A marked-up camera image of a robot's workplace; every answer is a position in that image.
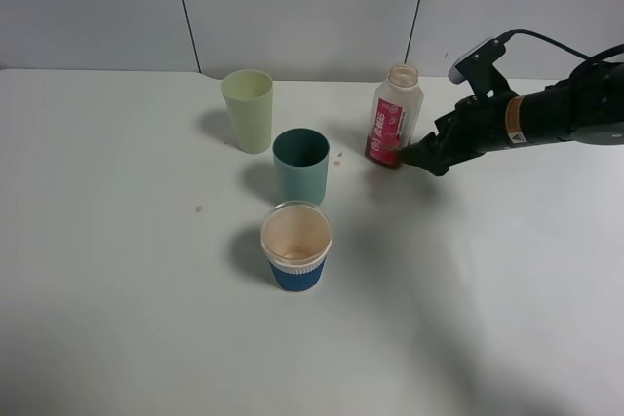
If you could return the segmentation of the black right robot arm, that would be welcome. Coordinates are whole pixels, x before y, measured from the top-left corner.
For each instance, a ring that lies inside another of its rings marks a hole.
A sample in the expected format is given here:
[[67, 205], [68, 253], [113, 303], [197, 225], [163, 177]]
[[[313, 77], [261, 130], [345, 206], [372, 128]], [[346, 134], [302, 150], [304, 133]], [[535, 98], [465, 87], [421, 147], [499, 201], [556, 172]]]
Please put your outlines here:
[[450, 167], [486, 153], [575, 141], [590, 145], [623, 142], [623, 65], [613, 61], [620, 45], [586, 58], [570, 75], [544, 90], [519, 95], [495, 68], [502, 41], [485, 42], [457, 61], [453, 83], [473, 93], [438, 118], [435, 130], [402, 148], [402, 163], [442, 176]]

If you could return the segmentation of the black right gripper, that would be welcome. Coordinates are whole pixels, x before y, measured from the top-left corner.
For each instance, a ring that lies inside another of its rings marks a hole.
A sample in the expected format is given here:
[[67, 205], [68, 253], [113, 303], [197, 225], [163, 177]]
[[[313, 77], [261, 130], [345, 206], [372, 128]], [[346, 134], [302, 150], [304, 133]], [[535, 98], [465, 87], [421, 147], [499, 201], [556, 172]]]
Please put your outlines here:
[[505, 110], [515, 92], [484, 100], [467, 97], [448, 114], [435, 120], [438, 134], [429, 132], [400, 150], [403, 164], [443, 176], [449, 168], [511, 146], [505, 130]]

